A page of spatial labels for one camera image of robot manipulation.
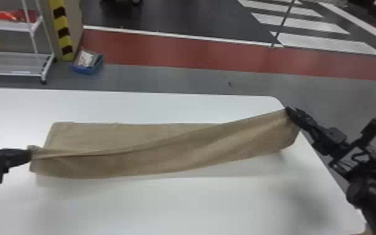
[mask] towel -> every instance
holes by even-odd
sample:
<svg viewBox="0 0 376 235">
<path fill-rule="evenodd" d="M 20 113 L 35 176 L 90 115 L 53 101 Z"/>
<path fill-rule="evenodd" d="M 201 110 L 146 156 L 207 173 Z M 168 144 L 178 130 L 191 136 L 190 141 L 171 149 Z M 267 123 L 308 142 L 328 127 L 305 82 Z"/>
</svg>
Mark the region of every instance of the towel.
<svg viewBox="0 0 376 235">
<path fill-rule="evenodd" d="M 285 110 L 224 124 L 56 122 L 30 170 L 73 179 L 173 173 L 280 151 L 298 127 Z"/>
</svg>

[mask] white stripe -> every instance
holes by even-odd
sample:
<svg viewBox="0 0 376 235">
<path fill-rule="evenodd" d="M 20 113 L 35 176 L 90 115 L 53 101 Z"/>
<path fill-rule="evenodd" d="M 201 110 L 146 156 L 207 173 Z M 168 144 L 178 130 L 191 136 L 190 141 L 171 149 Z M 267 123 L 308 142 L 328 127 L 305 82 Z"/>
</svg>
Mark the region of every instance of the white stripe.
<svg viewBox="0 0 376 235">
<path fill-rule="evenodd" d="M 325 8 L 337 13 L 338 15 L 344 17 L 345 19 L 348 19 L 349 21 L 353 22 L 355 25 L 365 29 L 367 32 L 373 34 L 376 36 L 376 27 L 373 27 L 366 22 L 362 21 L 361 19 L 343 11 L 342 9 L 332 5 L 332 4 L 327 4 L 327 3 L 320 3 L 322 6 Z"/>
<path fill-rule="evenodd" d="M 252 15 L 263 24 L 271 24 L 271 25 L 280 25 L 283 17 L 280 16 L 271 16 L 267 14 L 257 14 L 252 13 Z M 325 31 L 325 32 L 335 32 L 335 33 L 342 33 L 342 34 L 349 34 L 349 32 L 342 29 L 340 26 L 336 24 L 326 23 L 326 22 L 318 22 L 318 21 L 308 21 L 304 19 L 294 19 L 288 18 L 285 21 L 285 26 L 293 27 L 293 28 L 302 28 L 302 29 L 310 29 L 310 30 L 317 30 L 317 31 Z"/>
<path fill-rule="evenodd" d="M 271 3 L 265 3 L 265 2 L 255 2 L 255 1 L 248 1 L 248 0 L 239 0 L 239 2 L 247 8 L 280 11 L 283 13 L 286 12 L 288 8 L 287 6 L 284 6 L 284 5 L 277 5 L 277 4 L 271 4 Z M 293 7 L 291 10 L 291 13 L 301 14 L 301 15 L 306 15 L 306 16 L 322 17 L 319 13 L 317 13 L 314 10 L 305 9 L 301 7 Z"/>
<path fill-rule="evenodd" d="M 278 40 L 285 46 L 298 48 L 311 48 L 329 51 L 342 51 L 347 53 L 374 54 L 376 49 L 364 42 L 338 40 L 323 37 L 311 37 L 296 34 L 281 33 Z"/>
<path fill-rule="evenodd" d="M 192 39 L 192 40 L 201 40 L 201 41 L 214 41 L 220 43 L 234 43 L 234 44 L 246 44 L 246 45 L 257 45 L 257 46 L 270 46 L 269 42 L 254 42 L 254 41 L 244 41 L 244 40 L 235 40 L 235 39 L 224 39 L 218 37 L 202 37 L 202 36 L 191 36 L 184 34 L 172 34 L 167 32 L 150 32 L 143 30 L 133 30 L 133 29 L 117 29 L 113 27 L 103 27 L 103 26 L 83 26 L 84 29 L 88 30 L 98 30 L 98 31 L 107 31 L 107 32 L 118 32 L 118 33 L 128 33 L 128 34 L 143 34 L 150 36 L 160 36 L 167 38 L 182 38 L 182 39 Z M 276 47 L 282 47 L 281 44 L 276 44 Z"/>
<path fill-rule="evenodd" d="M 278 4 L 277 2 L 284 2 L 284 3 L 291 3 L 292 2 L 292 0 L 275 0 L 275 4 Z M 295 1 L 294 2 L 294 4 L 297 4 L 297 5 L 302 5 L 302 3 L 301 2 L 299 2 L 299 1 Z"/>
</svg>

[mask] floor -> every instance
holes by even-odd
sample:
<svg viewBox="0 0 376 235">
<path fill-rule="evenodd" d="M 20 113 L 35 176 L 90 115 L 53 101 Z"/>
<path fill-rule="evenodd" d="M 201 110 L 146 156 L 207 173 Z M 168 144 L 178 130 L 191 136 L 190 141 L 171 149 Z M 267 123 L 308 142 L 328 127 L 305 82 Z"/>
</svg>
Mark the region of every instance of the floor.
<svg viewBox="0 0 376 235">
<path fill-rule="evenodd" d="M 87 26 L 376 55 L 372 26 L 376 29 L 376 18 L 353 4 L 337 7 L 295 1 L 282 34 L 275 40 L 272 35 L 289 4 L 290 0 L 145 0 L 133 7 L 128 1 L 83 0 L 81 6 Z"/>
<path fill-rule="evenodd" d="M 173 2 L 182 1 L 185 5 L 175 11 L 178 4 Z M 376 116 L 376 56 L 345 51 L 354 47 L 342 51 L 302 49 L 305 46 L 268 48 L 274 21 L 279 21 L 281 14 L 268 5 L 265 9 L 256 6 L 274 5 L 276 0 L 254 1 L 255 7 L 245 6 L 251 1 L 192 0 L 187 6 L 186 2 L 145 0 L 144 8 L 125 4 L 110 8 L 106 2 L 82 0 L 83 11 L 87 11 L 85 23 L 108 27 L 86 29 L 81 42 L 85 48 L 105 54 L 106 63 L 100 70 L 92 76 L 76 74 L 68 68 L 69 63 L 58 62 L 45 86 L 37 79 L 0 77 L 0 87 L 273 96 L 286 106 L 308 111 L 323 125 L 338 127 L 350 139 L 359 136 Z M 285 4 L 277 0 L 276 8 Z M 293 12 L 277 43 L 291 43 L 289 34 L 294 34 L 350 41 L 376 51 L 376 36 L 367 33 L 361 22 L 335 21 L 320 4 L 296 4 L 300 7 L 294 9 L 301 11 Z M 304 16 L 304 12 L 313 15 Z M 170 21 L 170 14 L 179 20 Z M 301 21 L 316 18 L 317 23 Z M 305 28 L 310 24 L 329 31 Z M 137 31 L 123 31 L 121 26 Z M 194 31 L 194 36 L 186 37 Z"/>
</svg>

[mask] table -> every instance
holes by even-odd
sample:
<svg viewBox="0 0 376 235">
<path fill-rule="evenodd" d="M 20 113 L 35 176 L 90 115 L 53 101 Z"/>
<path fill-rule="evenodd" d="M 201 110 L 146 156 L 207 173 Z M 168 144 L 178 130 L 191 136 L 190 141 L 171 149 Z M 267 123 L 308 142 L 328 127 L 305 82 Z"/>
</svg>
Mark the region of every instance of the table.
<svg viewBox="0 0 376 235">
<path fill-rule="evenodd" d="M 53 122 L 224 123 L 282 109 L 268 96 L 0 89 L 0 148 L 42 146 Z M 98 180 L 12 168 L 0 234 L 357 234 L 362 216 L 302 134 L 273 155 Z"/>
</svg>

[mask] shelf rack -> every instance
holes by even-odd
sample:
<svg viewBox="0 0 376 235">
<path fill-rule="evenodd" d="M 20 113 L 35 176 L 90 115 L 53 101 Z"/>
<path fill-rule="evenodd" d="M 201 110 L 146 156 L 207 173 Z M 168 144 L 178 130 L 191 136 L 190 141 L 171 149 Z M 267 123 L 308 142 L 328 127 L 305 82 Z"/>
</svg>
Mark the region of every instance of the shelf rack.
<svg viewBox="0 0 376 235">
<path fill-rule="evenodd" d="M 25 0 L 22 1 L 23 10 L 25 13 L 26 22 L 3 21 L 0 20 L 0 30 L 16 31 L 29 33 L 31 37 L 34 53 L 19 53 L 19 52 L 2 52 L 0 51 L 0 75 L 7 76 L 35 76 L 41 78 L 41 83 L 46 84 L 46 75 L 52 62 L 55 60 L 52 43 L 49 39 L 46 23 L 42 16 L 41 6 L 39 1 L 35 0 L 38 18 L 36 22 L 32 23 L 29 20 L 27 5 Z M 45 34 L 48 40 L 50 54 L 39 54 L 35 42 L 35 32 L 40 25 L 44 26 Z"/>
</svg>

